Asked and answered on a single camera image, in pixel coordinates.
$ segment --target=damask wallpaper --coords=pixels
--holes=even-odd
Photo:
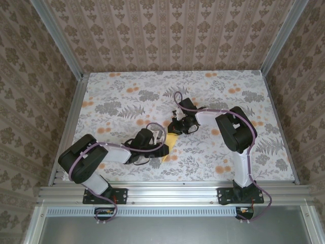
[[[0,1],[0,243],[20,243],[76,79],[29,0]]]
[[[325,1],[310,0],[267,81],[303,184],[325,226]]]
[[[294,0],[44,0],[84,72],[257,70]]]

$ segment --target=yellow cloth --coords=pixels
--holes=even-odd
[[[173,147],[175,146],[175,143],[176,143],[177,139],[178,139],[178,136],[175,136],[175,135],[173,135],[173,134],[167,134],[165,144],[166,144],[166,145],[168,146],[168,148],[169,148],[169,153],[172,152]],[[161,160],[162,163],[165,161],[165,159],[166,159],[167,156],[168,156],[168,155],[166,155],[166,156],[164,156],[164,157],[162,158],[162,160]]]

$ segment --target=purple cable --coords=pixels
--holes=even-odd
[[[254,220],[257,220],[259,219],[261,216],[263,216],[265,214],[265,212],[269,209],[269,207],[271,206],[272,204],[272,197],[271,195],[265,191],[263,188],[261,188],[258,184],[255,183],[255,181],[253,180],[253,177],[251,175],[251,164],[250,164],[250,151],[251,149],[253,148],[254,144],[255,144],[255,139],[256,139],[256,136],[255,136],[255,132],[254,132],[254,129],[253,127],[250,125],[250,123],[245,119],[243,118],[242,116],[240,116],[239,114],[236,114],[234,112],[231,112],[229,110],[223,110],[223,109],[207,109],[207,108],[204,108],[204,109],[188,109],[188,108],[185,108],[181,105],[179,105],[179,103],[177,102],[176,100],[176,95],[179,94],[181,96],[181,101],[183,100],[183,95],[180,91],[177,91],[174,93],[174,101],[175,103],[177,104],[177,106],[180,108],[180,109],[183,109],[183,110],[186,110],[186,111],[190,111],[190,112],[200,112],[200,111],[209,111],[209,112],[218,112],[218,113],[230,113],[234,116],[236,116],[237,118],[239,118],[242,122],[244,122],[248,128],[250,129],[251,133],[252,133],[252,136],[253,136],[253,141],[252,141],[252,144],[249,146],[248,150],[247,150],[247,164],[248,164],[248,177],[249,179],[252,181],[252,183],[258,188],[260,189],[262,192],[264,192],[269,198],[270,198],[270,202],[268,204],[268,206],[256,217],[248,220],[246,219],[245,217],[237,214],[237,216],[241,217],[242,219],[246,220],[246,221],[254,221]]]
[[[126,149],[126,150],[131,150],[131,151],[138,151],[140,153],[149,153],[151,151],[155,151],[155,150],[158,150],[159,148],[161,148],[165,142],[166,142],[166,138],[167,138],[167,132],[166,130],[164,129],[163,126],[161,126],[160,124],[156,123],[156,122],[151,122],[149,124],[147,124],[146,128],[148,128],[150,125],[157,125],[160,127],[160,129],[164,132],[165,134],[165,137],[164,137],[164,141],[161,143],[160,146],[154,148],[154,149],[150,149],[150,150],[141,150],[141,149],[134,149],[134,148],[130,148],[130,147],[126,147],[126,146],[123,146],[123,145],[117,145],[117,144],[114,144],[114,143],[109,143],[109,142],[96,142],[95,144],[91,145],[90,147],[88,147],[85,151],[83,151],[82,153],[80,153],[80,156],[74,161],[74,163],[72,164],[70,170],[69,170],[69,180],[70,181],[73,181],[72,180],[72,172],[73,170],[75,169],[76,165],[79,163],[79,161],[82,159],[82,157],[84,155],[86,155],[90,150],[92,150],[94,147],[96,146],[99,146],[99,145],[105,145],[105,146],[111,146],[111,147],[120,147],[120,148],[123,148],[123,149]],[[117,214],[117,205],[115,202],[113,202],[111,199],[107,198],[107,197],[103,197],[101,195],[98,195],[96,194],[95,192],[93,192],[92,189],[89,189],[88,190],[90,191],[90,193],[92,193],[93,195],[95,195],[96,197],[98,198],[101,198],[101,199],[104,199],[106,201],[108,201],[109,203],[113,204],[114,205],[114,213],[113,215],[111,216],[111,218],[109,218],[107,221],[101,221],[98,219],[98,214],[99,212],[102,212],[102,211],[105,211],[106,209],[98,209],[97,212],[96,212],[96,215],[95,215],[95,219],[97,220],[97,222],[108,222],[108,221],[111,221]]]

